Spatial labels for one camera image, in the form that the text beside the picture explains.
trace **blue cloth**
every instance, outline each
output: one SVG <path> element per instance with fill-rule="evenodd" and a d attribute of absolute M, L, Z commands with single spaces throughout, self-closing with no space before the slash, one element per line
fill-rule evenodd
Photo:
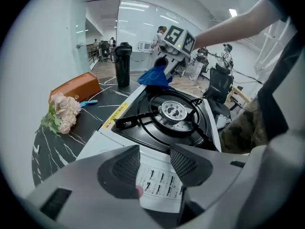
<path fill-rule="evenodd" d="M 80 106 L 81 106 L 81 108 L 82 108 L 82 107 L 84 107 L 84 106 L 86 106 L 86 105 L 95 104 L 95 103 L 97 103 L 97 100 L 83 101 L 83 102 L 80 103 Z"/>
<path fill-rule="evenodd" d="M 173 78 L 170 77 L 167 80 L 163 72 L 164 69 L 165 65 L 155 66 L 151 68 L 138 79 L 138 83 L 144 85 L 169 87 L 168 83 L 171 83 Z"/>

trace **ceiling light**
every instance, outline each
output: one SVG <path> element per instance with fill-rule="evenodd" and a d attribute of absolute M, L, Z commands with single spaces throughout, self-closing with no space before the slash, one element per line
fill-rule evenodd
<path fill-rule="evenodd" d="M 236 12 L 236 10 L 229 9 L 229 11 L 230 11 L 230 14 L 231 14 L 231 16 L 232 16 L 232 17 L 237 16 L 237 12 Z"/>
<path fill-rule="evenodd" d="M 131 8 L 131 7 L 122 7 L 122 6 L 119 6 L 119 9 L 145 11 L 145 10 L 143 10 L 143 9 Z"/>
<path fill-rule="evenodd" d="M 121 2 L 121 4 L 124 4 L 124 5 L 131 5 L 131 6 L 137 6 L 137 7 L 143 7 L 143 8 L 149 8 L 148 5 L 139 4 L 139 3 Z"/>
<path fill-rule="evenodd" d="M 172 20 L 171 18 L 165 17 L 165 16 L 163 16 L 163 15 L 160 15 L 160 17 L 165 18 L 165 19 L 167 19 L 167 20 L 169 20 L 169 21 L 172 21 L 172 22 L 175 22 L 175 23 L 179 24 L 179 22 L 174 21 L 174 20 Z"/>

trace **camouflage pants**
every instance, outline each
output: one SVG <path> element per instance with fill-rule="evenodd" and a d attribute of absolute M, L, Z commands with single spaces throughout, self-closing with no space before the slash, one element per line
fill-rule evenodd
<path fill-rule="evenodd" d="M 220 133 L 224 153 L 242 154 L 268 142 L 257 97 Z"/>

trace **black marble countertop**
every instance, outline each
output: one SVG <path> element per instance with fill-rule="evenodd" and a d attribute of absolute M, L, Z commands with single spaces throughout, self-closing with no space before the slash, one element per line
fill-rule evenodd
<path fill-rule="evenodd" d="M 46 127 L 38 130 L 32 151 L 32 173 L 35 186 L 73 162 L 94 131 L 98 130 L 104 121 L 139 87 L 139 84 L 132 80 L 129 86 L 118 87 L 115 77 L 102 78 L 99 83 L 102 91 L 92 98 L 98 102 L 81 109 L 76 117 L 76 125 L 69 134 L 56 135 Z"/>

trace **floor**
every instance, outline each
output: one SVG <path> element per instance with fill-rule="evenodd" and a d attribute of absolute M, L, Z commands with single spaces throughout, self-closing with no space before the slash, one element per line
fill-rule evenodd
<path fill-rule="evenodd" d="M 108 62 L 98 62 L 93 68 L 92 72 L 96 75 L 98 79 L 101 79 L 103 77 L 114 77 L 114 64 L 110 60 L 108 60 Z M 141 75 L 142 73 L 131 73 L 131 77 L 135 80 L 137 80 Z M 203 95 L 204 90 L 209 87 L 209 83 L 210 81 L 208 79 L 203 79 L 202 77 L 199 77 L 196 82 L 193 82 L 188 78 L 188 75 L 185 74 L 184 77 L 180 77 L 178 75 L 175 76 L 173 78 L 173 81 L 170 83 L 170 86 L 177 90 L 182 90 L 184 92 L 201 97 Z"/>

